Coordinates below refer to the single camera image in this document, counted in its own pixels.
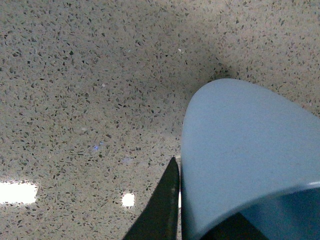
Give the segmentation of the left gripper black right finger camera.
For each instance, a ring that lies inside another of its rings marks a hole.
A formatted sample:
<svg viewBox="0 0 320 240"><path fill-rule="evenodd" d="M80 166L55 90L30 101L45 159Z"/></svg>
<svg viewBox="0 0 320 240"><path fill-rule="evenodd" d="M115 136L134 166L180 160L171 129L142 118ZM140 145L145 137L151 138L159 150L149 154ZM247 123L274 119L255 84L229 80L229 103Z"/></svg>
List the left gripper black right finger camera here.
<svg viewBox="0 0 320 240"><path fill-rule="evenodd" d="M214 226L201 240L268 240L268 238L238 212Z"/></svg>

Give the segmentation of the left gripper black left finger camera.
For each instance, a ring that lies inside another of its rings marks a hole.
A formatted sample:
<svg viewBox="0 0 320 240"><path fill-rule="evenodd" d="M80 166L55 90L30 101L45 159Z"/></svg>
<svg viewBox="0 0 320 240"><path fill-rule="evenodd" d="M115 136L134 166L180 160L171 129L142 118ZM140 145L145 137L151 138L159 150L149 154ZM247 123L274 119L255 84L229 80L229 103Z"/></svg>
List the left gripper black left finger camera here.
<svg viewBox="0 0 320 240"><path fill-rule="evenodd" d="M173 156L146 207L124 240L175 240L178 228L180 172Z"/></svg>

